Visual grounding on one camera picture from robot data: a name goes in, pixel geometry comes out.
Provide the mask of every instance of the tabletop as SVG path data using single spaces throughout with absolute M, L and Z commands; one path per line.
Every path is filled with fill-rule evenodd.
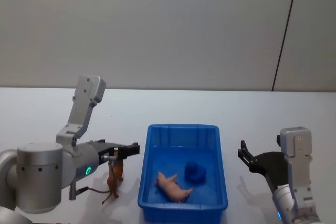
M 67 123 L 74 89 L 0 88 L 0 151 L 29 142 L 54 142 Z M 62 190 L 51 212 L 30 215 L 33 222 L 70 224 L 146 223 L 137 204 L 148 126 L 161 123 L 211 124 L 220 129 L 228 208 L 222 223 L 280 224 L 265 179 L 252 174 L 237 157 L 240 140 L 252 154 L 280 151 L 276 136 L 284 127 L 312 132 L 312 193 L 321 220 L 333 223 L 336 181 L 336 93 L 106 90 L 93 110 L 86 134 L 77 142 L 138 142 L 140 154 L 124 161 L 119 198 L 101 204 L 105 195 L 87 191 L 75 201 Z M 106 190 L 108 165 L 77 182 Z

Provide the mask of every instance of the blue plastic bin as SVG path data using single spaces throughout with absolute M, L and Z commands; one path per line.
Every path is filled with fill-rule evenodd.
M 196 161 L 206 168 L 206 182 L 190 184 L 184 166 Z M 182 189 L 194 188 L 184 203 L 171 202 L 154 185 L 158 172 L 177 173 Z M 138 205 L 149 222 L 220 223 L 227 208 L 219 129 L 212 125 L 161 124 L 148 128 Z

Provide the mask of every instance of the pink toy pig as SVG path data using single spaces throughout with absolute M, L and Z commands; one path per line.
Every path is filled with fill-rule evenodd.
M 182 190 L 176 184 L 177 174 L 170 178 L 166 178 L 162 173 L 159 172 L 158 177 L 156 178 L 156 186 L 159 186 L 169 197 L 170 200 L 174 202 L 183 202 L 186 197 L 193 191 L 193 189 Z

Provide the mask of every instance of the gray wall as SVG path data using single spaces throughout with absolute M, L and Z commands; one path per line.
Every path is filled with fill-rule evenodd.
M 271 90 L 290 1 L 0 0 L 0 86 Z M 292 12 L 276 90 L 336 89 L 335 1 Z

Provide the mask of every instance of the brown toy horse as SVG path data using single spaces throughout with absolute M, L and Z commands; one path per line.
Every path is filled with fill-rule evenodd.
M 114 156 L 118 155 L 118 150 L 114 150 Z M 117 194 L 117 188 L 118 188 L 118 182 L 122 182 L 122 173 L 124 168 L 124 162 L 123 160 L 116 160 L 113 167 L 109 169 L 109 177 L 107 178 L 107 185 L 110 189 L 109 196 L 102 202 L 102 204 L 107 201 L 111 195 L 113 194 L 115 198 L 118 198 L 119 195 Z

